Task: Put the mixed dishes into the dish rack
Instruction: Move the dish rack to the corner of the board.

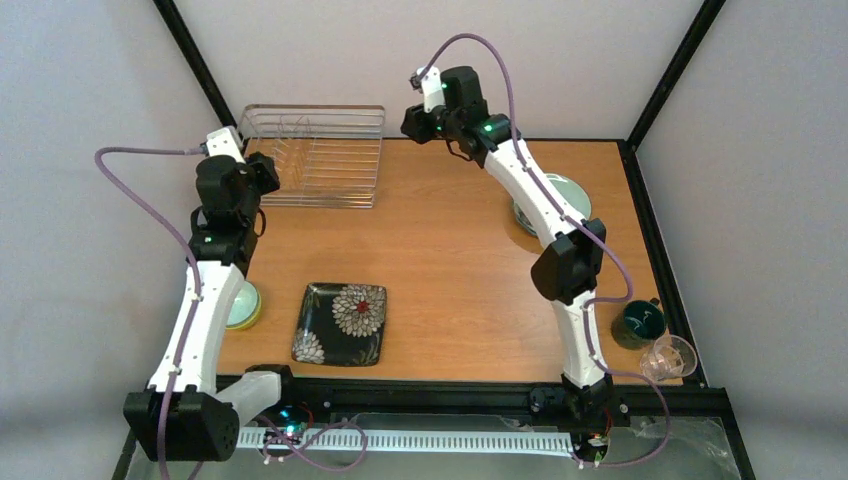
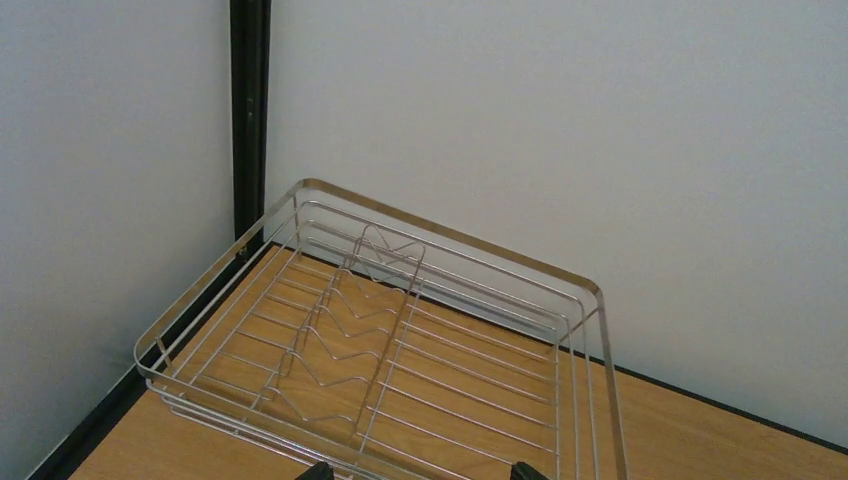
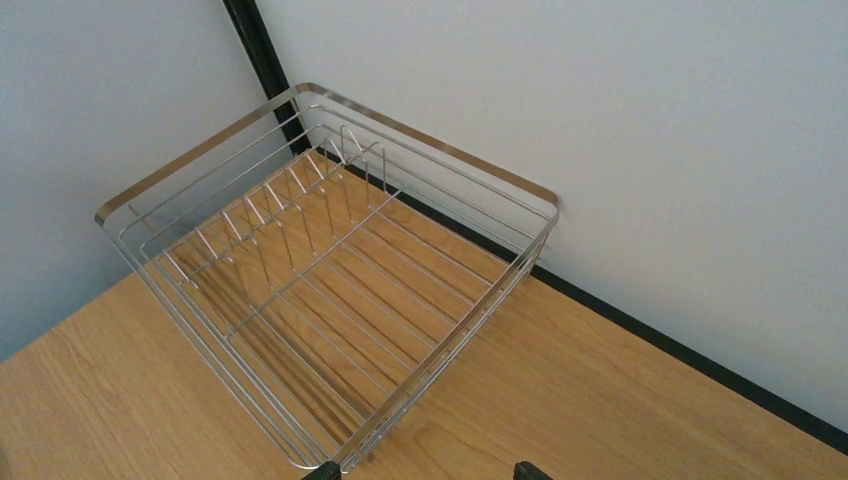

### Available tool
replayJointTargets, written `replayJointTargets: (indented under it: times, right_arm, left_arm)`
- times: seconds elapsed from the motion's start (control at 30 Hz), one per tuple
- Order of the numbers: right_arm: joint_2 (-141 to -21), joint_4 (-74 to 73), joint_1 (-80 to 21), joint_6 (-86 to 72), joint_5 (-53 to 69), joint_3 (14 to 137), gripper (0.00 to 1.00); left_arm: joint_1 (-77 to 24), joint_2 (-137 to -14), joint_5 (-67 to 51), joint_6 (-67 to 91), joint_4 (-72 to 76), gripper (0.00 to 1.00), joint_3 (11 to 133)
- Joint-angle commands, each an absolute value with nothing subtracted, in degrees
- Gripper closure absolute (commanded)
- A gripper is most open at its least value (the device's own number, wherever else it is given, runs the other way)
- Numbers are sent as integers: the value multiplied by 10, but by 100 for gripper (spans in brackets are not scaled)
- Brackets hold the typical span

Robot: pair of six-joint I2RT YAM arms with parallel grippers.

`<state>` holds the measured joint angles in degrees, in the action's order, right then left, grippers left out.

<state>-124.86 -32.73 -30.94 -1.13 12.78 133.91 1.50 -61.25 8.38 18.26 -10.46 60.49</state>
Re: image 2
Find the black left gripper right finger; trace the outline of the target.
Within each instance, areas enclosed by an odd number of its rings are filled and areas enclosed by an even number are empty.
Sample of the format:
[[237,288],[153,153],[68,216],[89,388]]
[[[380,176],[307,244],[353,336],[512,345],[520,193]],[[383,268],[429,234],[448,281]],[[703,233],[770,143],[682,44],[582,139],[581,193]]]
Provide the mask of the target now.
[[519,461],[510,468],[510,480],[548,480],[539,470],[530,464]]

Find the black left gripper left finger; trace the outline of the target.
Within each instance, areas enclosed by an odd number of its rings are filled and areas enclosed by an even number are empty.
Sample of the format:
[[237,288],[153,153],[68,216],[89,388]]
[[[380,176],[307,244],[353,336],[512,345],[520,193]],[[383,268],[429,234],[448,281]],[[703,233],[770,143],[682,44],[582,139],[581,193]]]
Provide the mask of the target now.
[[334,480],[334,469],[324,461],[317,462],[300,473],[295,480]]

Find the wire metal dish rack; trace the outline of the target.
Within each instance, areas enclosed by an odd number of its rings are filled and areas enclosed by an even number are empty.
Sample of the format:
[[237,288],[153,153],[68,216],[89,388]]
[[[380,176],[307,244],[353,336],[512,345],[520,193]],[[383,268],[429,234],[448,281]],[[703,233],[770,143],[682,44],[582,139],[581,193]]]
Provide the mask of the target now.
[[626,479],[594,281],[307,178],[137,340],[171,411],[337,479]]

